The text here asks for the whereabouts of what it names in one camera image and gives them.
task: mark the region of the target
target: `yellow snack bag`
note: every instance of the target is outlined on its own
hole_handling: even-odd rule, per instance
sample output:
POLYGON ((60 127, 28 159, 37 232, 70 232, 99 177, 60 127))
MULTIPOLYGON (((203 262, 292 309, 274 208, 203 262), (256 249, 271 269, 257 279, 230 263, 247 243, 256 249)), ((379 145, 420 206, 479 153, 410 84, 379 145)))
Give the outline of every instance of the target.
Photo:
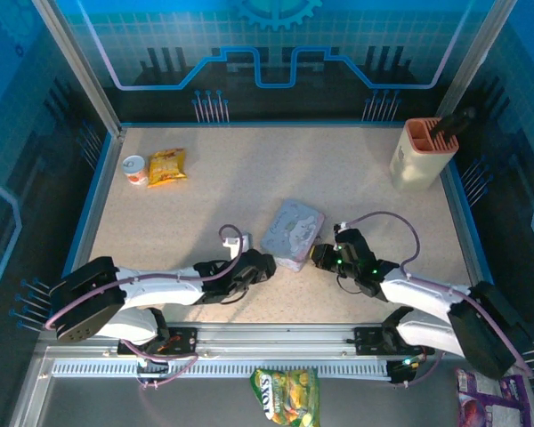
POLYGON ((184 173, 185 149, 165 149, 150 157, 149 188, 188 178, 184 173))
POLYGON ((281 425, 320 427, 316 369, 256 369, 250 380, 268 419, 281 425))

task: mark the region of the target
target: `speckled tabletop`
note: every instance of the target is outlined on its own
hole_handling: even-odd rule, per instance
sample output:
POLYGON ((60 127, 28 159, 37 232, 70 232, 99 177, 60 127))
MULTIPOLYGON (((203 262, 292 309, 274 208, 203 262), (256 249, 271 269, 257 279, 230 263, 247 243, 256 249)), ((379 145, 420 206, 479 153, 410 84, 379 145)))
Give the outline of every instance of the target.
MULTIPOLYGON (((401 129, 357 127, 129 129, 121 161, 184 147, 189 179, 138 188, 119 166, 92 258, 111 255, 116 265, 138 270, 227 259, 229 250, 217 235, 224 223, 250 232, 258 245, 282 201, 291 197, 327 216, 321 231, 327 242, 336 222, 375 210, 401 214, 422 243, 409 270, 468 284, 440 180, 419 193, 401 194, 392 187, 388 166, 400 134, 401 129)), ((409 230, 393 218, 371 218, 360 230, 378 258, 401 262, 415 250, 409 230)), ((351 280, 343 283, 356 290, 351 280)), ((384 320, 396 307, 347 294, 334 275, 306 265, 299 273, 279 267, 235 304, 169 305, 164 313, 169 321, 367 323, 384 320)))

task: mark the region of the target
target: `glass panel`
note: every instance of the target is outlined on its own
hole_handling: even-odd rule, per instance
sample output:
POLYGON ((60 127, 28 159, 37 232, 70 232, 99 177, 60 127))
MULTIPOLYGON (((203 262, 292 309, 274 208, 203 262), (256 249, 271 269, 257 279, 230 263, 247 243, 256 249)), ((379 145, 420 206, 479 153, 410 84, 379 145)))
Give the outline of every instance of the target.
POLYGON ((534 323, 534 0, 519 0, 460 108, 457 169, 495 284, 534 323))
POLYGON ((0 2, 0 426, 47 312, 32 279, 61 276, 105 134, 32 3, 0 2))
POLYGON ((60 0, 125 122, 432 116, 492 0, 60 0))

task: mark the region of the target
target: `gear logo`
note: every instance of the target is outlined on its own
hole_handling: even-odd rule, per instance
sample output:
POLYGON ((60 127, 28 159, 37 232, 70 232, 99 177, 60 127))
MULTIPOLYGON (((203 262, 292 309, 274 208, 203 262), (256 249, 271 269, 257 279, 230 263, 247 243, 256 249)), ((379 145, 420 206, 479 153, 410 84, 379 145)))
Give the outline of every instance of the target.
POLYGON ((291 29, 291 24, 301 25, 303 19, 313 16, 313 9, 322 6, 321 0, 231 0, 240 18, 247 18, 250 25, 260 29, 281 27, 291 29))
POLYGON ((36 25, 31 0, 0 0, 0 25, 17 44, 26 41, 36 25))

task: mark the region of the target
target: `black bracket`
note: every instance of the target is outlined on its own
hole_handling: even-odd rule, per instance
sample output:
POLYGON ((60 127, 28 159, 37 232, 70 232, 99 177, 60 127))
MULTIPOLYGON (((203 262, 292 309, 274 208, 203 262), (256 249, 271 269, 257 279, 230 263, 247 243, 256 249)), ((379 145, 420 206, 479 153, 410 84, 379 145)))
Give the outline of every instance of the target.
MULTIPOLYGON (((169 327, 168 333, 170 337, 166 341, 159 342, 158 345, 149 342, 139 347, 139 350, 155 356, 178 356, 196 352, 196 345, 198 344, 198 329, 196 327, 169 327)), ((133 352, 120 342, 117 347, 117 354, 119 356, 132 356, 133 352)))
MULTIPOLYGON (((354 344, 356 356, 419 356, 424 347, 408 345, 392 345, 392 339, 384 336, 382 327, 355 327, 354 339, 346 342, 354 344)), ((428 355, 434 350, 425 347, 428 355)))

